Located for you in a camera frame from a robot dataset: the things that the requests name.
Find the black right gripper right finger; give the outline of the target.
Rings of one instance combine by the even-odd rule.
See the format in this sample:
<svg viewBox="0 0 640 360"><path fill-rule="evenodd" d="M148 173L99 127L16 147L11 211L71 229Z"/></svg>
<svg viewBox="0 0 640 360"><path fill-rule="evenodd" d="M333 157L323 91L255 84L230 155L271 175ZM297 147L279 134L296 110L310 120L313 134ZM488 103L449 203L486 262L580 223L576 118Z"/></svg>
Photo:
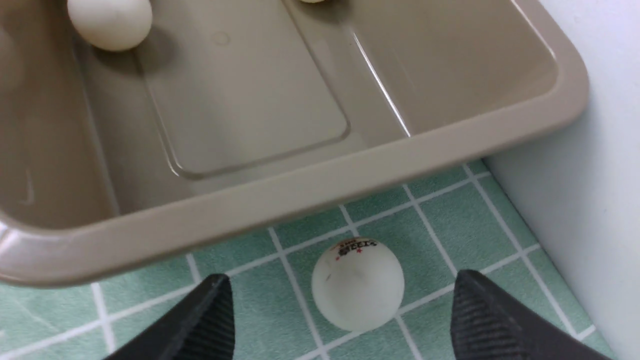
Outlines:
<svg viewBox="0 0 640 360"><path fill-rule="evenodd" d="M457 360L604 360L487 276L458 272L450 337Z"/></svg>

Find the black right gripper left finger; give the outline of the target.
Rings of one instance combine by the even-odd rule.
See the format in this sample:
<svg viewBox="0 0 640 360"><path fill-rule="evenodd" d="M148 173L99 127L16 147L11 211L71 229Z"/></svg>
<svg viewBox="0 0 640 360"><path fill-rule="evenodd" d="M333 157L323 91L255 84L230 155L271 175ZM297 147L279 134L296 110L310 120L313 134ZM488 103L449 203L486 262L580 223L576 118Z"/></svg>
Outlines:
<svg viewBox="0 0 640 360"><path fill-rule="evenodd" d="M108 360L231 360L236 345L229 276L212 274Z"/></svg>

